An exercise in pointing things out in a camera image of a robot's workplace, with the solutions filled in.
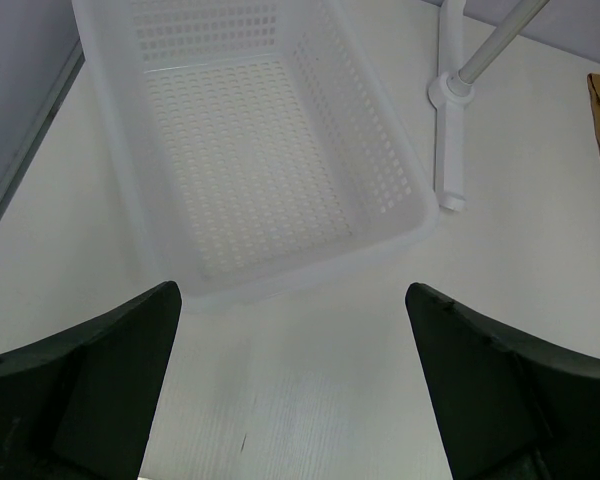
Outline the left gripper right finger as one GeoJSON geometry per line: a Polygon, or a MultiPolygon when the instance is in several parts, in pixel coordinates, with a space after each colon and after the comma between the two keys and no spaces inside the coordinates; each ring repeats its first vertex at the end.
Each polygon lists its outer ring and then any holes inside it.
{"type": "Polygon", "coordinates": [[[405,297],[455,479],[600,479],[600,359],[423,283],[405,297]]]}

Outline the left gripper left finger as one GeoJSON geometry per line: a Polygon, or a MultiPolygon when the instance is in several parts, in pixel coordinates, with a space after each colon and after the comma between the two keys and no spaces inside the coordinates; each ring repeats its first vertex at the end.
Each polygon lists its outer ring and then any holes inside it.
{"type": "Polygon", "coordinates": [[[0,354],[0,479],[136,479],[182,308],[163,282],[0,354]]]}

